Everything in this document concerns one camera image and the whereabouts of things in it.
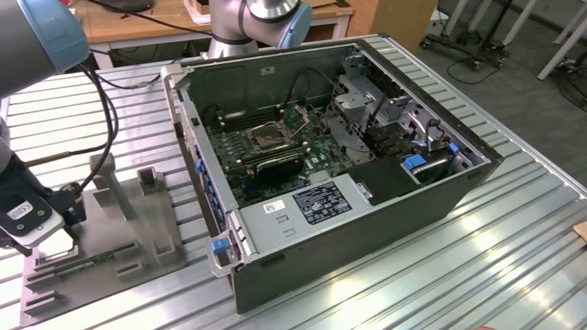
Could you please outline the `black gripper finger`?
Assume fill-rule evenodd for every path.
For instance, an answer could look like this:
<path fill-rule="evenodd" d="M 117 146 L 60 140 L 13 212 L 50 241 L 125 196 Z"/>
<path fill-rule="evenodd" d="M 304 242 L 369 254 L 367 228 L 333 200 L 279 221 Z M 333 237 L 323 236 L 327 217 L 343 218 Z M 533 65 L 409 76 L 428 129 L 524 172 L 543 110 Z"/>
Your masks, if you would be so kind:
<path fill-rule="evenodd" d="M 73 245 L 77 245 L 81 239 L 81 223 L 86 220 L 86 211 L 84 206 L 84 199 L 74 200 L 73 205 L 65 210 L 62 214 L 65 225 L 62 229 L 73 240 Z"/>
<path fill-rule="evenodd" d="M 30 256 L 33 243 L 30 227 L 25 225 L 17 225 L 17 227 L 21 229 L 16 231 L 16 234 L 10 234 L 1 228 L 1 249 L 14 249 L 22 256 Z"/>

